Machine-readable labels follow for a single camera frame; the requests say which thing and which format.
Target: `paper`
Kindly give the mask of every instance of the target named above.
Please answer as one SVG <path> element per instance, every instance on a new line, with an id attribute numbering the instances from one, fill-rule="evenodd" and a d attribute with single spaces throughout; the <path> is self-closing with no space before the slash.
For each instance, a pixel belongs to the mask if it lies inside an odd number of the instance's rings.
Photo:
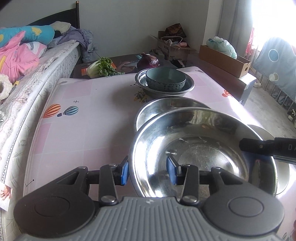
<path id="1" fill-rule="evenodd" d="M 0 208 L 8 211 L 12 188 L 0 182 Z"/>

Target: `floor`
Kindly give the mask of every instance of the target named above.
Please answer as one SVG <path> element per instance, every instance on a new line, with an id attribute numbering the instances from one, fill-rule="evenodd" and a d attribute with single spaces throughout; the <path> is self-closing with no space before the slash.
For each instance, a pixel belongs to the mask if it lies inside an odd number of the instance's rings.
<path id="1" fill-rule="evenodd" d="M 244 106 L 274 137 L 296 138 L 287 111 L 263 88 L 253 87 Z"/>

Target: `hot air balloon print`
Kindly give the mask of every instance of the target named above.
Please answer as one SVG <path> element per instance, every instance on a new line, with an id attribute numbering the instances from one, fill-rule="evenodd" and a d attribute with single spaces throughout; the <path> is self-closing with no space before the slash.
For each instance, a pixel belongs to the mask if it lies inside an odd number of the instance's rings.
<path id="1" fill-rule="evenodd" d="M 61 106 L 59 104 L 52 104 L 45 111 L 43 118 L 49 118 L 54 116 L 56 113 L 59 112 L 60 109 L 61 109 Z"/>
<path id="2" fill-rule="evenodd" d="M 77 106 L 70 106 L 69 108 L 67 108 L 63 114 L 59 113 L 57 116 L 60 117 L 62 115 L 74 115 L 78 112 L 78 107 Z"/>

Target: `red onion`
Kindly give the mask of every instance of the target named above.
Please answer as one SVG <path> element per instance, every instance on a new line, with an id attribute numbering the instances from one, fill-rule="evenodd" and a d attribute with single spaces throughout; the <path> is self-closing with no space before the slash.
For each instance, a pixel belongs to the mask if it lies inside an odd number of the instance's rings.
<path id="1" fill-rule="evenodd" d="M 148 68 L 155 68 L 158 66 L 158 58 L 153 55 L 142 53 L 142 58 L 137 64 L 138 71 Z"/>

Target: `blue blanket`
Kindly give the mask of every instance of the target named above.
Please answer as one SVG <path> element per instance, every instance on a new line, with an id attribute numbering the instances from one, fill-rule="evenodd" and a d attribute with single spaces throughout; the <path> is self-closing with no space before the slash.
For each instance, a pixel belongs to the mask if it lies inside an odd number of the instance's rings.
<path id="1" fill-rule="evenodd" d="M 253 68 L 295 101 L 296 55 L 287 41 L 278 37 L 270 38 L 264 44 Z"/>
<path id="2" fill-rule="evenodd" d="M 50 25 L 2 28 L 0 29 L 0 48 L 21 31 L 26 31 L 22 39 L 22 42 L 26 43 L 37 41 L 46 45 L 54 37 L 54 29 Z"/>

